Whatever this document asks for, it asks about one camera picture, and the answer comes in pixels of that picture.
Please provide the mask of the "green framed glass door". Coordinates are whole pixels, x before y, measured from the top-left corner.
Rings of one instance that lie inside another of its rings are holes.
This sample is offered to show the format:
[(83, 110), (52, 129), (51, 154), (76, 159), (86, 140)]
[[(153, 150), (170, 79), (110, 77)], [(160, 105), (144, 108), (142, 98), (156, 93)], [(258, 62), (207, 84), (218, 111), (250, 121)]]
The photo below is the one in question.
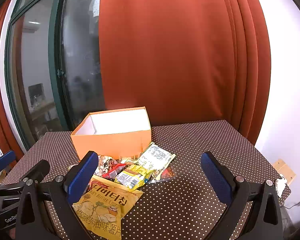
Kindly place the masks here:
[(105, 109), (100, 0), (16, 0), (5, 44), (5, 83), (21, 145), (72, 131)]

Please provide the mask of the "green noodle snack packet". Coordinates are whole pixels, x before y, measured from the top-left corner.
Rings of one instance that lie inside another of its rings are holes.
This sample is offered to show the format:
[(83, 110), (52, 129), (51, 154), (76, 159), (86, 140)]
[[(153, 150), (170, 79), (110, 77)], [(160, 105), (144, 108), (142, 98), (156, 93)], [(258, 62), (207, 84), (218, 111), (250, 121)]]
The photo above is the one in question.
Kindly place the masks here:
[(135, 163), (149, 171), (153, 171), (153, 179), (160, 180), (162, 173), (174, 158), (175, 154), (151, 142)]

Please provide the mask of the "yellow honey butter chips bag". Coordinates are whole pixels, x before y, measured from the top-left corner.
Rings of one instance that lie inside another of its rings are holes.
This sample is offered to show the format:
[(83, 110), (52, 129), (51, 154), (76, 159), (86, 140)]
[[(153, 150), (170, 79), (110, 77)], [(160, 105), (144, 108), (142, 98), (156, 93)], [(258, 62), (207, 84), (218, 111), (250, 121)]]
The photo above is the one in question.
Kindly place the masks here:
[(102, 177), (93, 176), (89, 191), (72, 205), (85, 228), (106, 239), (121, 239), (121, 219), (143, 195)]

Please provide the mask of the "red cartoon face snack bag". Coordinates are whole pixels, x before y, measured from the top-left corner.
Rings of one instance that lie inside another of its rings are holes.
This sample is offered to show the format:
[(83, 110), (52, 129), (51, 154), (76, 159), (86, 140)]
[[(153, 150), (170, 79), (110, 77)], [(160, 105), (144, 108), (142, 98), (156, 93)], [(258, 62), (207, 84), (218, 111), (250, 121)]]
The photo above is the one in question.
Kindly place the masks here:
[(118, 163), (115, 159), (107, 155), (98, 156), (98, 166), (94, 172), (95, 176), (109, 180), (115, 177), (126, 167), (126, 164)]

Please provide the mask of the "yellow cartoon noodle snack packet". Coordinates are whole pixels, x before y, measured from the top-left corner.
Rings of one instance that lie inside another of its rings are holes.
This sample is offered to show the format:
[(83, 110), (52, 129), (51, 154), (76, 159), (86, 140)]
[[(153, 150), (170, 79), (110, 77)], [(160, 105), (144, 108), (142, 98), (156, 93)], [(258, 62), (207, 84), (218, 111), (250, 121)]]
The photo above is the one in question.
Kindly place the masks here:
[(121, 171), (116, 177), (115, 182), (127, 188), (132, 192), (145, 185), (151, 177), (153, 170), (147, 170), (139, 165), (130, 165)]

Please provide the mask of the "brown polka dot tablecloth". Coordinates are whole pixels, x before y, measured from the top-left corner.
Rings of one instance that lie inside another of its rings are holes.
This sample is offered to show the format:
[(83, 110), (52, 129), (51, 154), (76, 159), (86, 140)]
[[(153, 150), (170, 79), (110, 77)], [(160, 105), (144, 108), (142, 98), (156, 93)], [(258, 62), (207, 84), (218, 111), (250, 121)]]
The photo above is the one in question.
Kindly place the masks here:
[[(3, 184), (17, 183), (38, 161), (50, 164), (43, 182), (65, 175), (79, 161), (71, 132), (47, 132), (17, 162)], [(273, 182), (279, 174), (269, 161), (228, 122), (211, 121), (152, 127), (152, 140), (176, 155), (175, 177), (147, 183), (133, 208), (121, 220), (122, 239), (204, 239), (224, 212), (200, 166), (210, 151), (233, 175), (248, 182)]]

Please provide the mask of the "orange cardboard box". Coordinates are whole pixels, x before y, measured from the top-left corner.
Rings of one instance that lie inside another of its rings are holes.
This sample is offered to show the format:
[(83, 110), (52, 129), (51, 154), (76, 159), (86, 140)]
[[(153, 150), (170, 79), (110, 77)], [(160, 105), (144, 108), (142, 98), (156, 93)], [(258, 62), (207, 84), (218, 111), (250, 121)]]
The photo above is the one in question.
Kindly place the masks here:
[(89, 113), (71, 133), (79, 159), (94, 151), (114, 159), (139, 157), (152, 142), (145, 107)]

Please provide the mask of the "orange curtain right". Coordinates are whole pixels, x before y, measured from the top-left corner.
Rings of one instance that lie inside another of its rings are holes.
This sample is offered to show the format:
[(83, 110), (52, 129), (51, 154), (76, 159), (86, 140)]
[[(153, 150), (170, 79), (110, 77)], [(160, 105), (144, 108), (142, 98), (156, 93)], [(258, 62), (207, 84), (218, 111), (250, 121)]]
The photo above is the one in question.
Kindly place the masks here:
[(259, 0), (100, 0), (107, 109), (144, 106), (154, 126), (226, 120), (257, 141), (271, 55)]

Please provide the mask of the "red spicy strips clear packet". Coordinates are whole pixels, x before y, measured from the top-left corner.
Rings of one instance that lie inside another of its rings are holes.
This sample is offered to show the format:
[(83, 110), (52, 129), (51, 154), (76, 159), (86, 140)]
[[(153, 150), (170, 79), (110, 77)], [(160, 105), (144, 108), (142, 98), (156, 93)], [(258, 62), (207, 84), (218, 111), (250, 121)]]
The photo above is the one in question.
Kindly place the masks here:
[(175, 167), (174, 161), (171, 161), (169, 165), (162, 170), (161, 174), (159, 174), (156, 178), (153, 176), (150, 177), (148, 183), (159, 183), (170, 181), (177, 176), (177, 168)]

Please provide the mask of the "wooden board on floor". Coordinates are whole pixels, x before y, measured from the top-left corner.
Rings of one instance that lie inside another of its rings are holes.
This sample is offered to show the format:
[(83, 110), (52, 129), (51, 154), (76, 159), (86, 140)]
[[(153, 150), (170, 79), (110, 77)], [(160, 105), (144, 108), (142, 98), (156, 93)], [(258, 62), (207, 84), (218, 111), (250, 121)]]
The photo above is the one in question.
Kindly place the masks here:
[(296, 178), (296, 173), (282, 159), (275, 161), (273, 167), (279, 174), (286, 178), (287, 185), (290, 186)]

